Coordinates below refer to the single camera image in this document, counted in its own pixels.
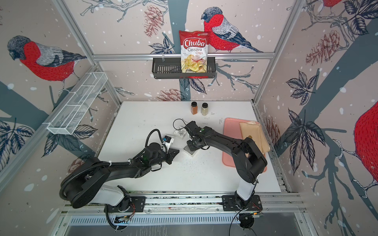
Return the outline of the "white lift-off lid jewelry box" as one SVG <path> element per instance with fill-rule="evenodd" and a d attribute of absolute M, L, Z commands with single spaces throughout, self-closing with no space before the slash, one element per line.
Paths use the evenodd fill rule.
<path fill-rule="evenodd" d="M 199 152 L 199 150 L 191 151 L 188 146 L 185 146 L 183 151 L 192 157 L 194 157 Z"/>

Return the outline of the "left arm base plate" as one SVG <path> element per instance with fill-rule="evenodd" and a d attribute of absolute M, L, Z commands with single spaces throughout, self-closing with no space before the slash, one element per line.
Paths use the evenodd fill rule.
<path fill-rule="evenodd" d="M 144 211 L 146 203 L 146 197 L 144 196 L 131 196 L 127 197 L 126 200 L 122 200 L 118 205 L 111 206 L 105 205 L 108 213 L 140 213 Z"/>

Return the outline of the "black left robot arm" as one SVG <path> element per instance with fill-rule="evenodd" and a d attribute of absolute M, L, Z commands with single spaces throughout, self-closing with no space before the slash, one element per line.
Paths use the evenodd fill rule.
<path fill-rule="evenodd" d="M 153 169 L 156 165 L 160 170 L 164 162 L 172 164 L 179 152 L 168 148 L 161 132 L 154 129 L 147 136 L 143 150 L 126 162 L 100 161 L 98 158 L 87 160 L 62 181 L 59 196 L 69 201 L 73 208 L 89 203 L 122 205 L 129 196 L 128 192 L 122 186 L 106 187 L 106 182 L 141 178 L 156 171 Z"/>

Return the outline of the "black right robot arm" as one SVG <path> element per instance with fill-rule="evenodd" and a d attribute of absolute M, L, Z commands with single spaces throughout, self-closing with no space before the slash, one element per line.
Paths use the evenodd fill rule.
<path fill-rule="evenodd" d="M 245 210 L 252 204 L 258 176 L 267 166 L 267 160 L 252 138 L 235 139 L 220 134 L 210 127 L 199 127 L 195 121 L 184 123 L 184 127 L 175 130 L 186 130 L 189 140 L 184 150 L 194 155 L 198 150 L 210 147 L 219 149 L 233 158 L 240 182 L 235 191 L 235 204 Z"/>

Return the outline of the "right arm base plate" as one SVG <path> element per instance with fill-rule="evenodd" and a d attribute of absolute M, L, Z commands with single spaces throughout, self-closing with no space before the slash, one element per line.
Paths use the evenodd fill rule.
<path fill-rule="evenodd" d="M 262 211 L 260 197 L 258 195 L 251 196 L 248 200 L 243 200 L 237 195 L 222 195 L 221 204 L 224 211 Z"/>

